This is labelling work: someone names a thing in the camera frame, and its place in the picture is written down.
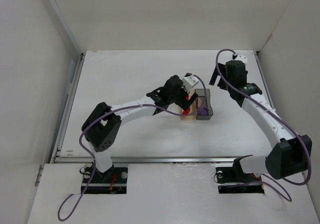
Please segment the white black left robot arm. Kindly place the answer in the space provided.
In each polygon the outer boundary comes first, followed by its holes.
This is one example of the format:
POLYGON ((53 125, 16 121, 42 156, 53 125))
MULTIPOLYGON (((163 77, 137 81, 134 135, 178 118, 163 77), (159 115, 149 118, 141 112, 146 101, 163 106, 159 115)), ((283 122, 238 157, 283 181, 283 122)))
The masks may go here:
POLYGON ((147 93, 143 97, 125 104, 109 106, 105 102, 96 105, 81 127, 79 140, 85 139, 90 147, 84 149, 92 156, 92 175, 102 181, 111 177, 114 164, 109 148, 116 140, 121 126, 146 116, 169 113, 172 104, 184 111, 188 110, 198 98, 194 92, 200 79, 187 73, 183 78, 171 76, 162 87, 147 93))

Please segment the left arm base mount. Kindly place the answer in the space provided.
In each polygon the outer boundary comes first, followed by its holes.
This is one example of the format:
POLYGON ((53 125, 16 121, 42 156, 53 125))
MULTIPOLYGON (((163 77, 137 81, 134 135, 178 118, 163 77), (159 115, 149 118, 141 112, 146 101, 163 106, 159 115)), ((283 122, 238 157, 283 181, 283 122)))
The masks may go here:
POLYGON ((82 167, 81 192, 84 194, 126 194, 127 193, 127 167, 112 167, 106 174, 98 170, 93 172, 93 167, 82 167))

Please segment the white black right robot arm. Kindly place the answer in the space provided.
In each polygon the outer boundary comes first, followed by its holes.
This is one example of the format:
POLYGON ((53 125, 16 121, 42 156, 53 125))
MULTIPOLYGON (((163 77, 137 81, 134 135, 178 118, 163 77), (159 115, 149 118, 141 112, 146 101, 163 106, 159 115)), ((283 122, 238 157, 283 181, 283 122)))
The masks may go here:
POLYGON ((269 174, 274 179, 304 172, 310 167, 312 141, 289 129, 268 104, 262 90, 247 82, 246 65, 241 60, 218 63, 210 79, 228 91, 230 97, 256 122, 271 146, 266 156, 247 155, 234 161, 241 173, 269 174))

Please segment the purple lego piece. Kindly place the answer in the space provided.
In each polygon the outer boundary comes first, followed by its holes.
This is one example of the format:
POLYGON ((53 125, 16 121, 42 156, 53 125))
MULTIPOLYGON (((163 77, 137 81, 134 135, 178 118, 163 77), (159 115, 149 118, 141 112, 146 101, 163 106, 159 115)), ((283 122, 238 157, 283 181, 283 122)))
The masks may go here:
POLYGON ((209 115, 209 109, 206 107, 203 107, 198 112, 199 116, 208 116, 209 115))

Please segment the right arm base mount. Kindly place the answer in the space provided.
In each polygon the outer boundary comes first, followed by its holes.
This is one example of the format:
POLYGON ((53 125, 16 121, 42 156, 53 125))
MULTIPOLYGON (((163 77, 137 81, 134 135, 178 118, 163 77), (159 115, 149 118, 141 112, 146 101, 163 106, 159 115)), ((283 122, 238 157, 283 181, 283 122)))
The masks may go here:
POLYGON ((253 173, 244 173, 240 160, 249 157, 236 158, 232 164, 220 164, 215 167, 214 181, 218 184, 219 194, 264 194, 264 186, 261 178, 253 173))

